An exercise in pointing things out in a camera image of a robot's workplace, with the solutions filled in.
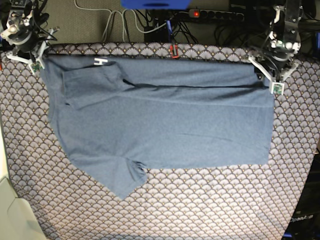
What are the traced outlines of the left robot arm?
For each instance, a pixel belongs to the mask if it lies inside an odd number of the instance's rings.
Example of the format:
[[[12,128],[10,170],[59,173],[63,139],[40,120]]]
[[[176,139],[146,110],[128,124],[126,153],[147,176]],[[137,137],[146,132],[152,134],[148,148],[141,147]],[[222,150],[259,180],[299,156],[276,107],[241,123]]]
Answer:
[[[260,71],[273,82],[284,82],[297,65],[293,58],[301,49],[299,22],[304,10],[300,0],[286,0],[273,7],[266,39],[258,50]]]

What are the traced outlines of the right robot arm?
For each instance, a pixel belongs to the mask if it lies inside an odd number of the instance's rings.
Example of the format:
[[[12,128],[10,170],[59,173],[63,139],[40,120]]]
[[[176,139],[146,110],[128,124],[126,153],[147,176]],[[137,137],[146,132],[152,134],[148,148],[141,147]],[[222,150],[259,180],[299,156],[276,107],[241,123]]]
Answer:
[[[44,12],[46,0],[6,0],[1,2],[0,45],[13,55],[35,59],[42,44],[53,35],[44,29],[49,14]]]

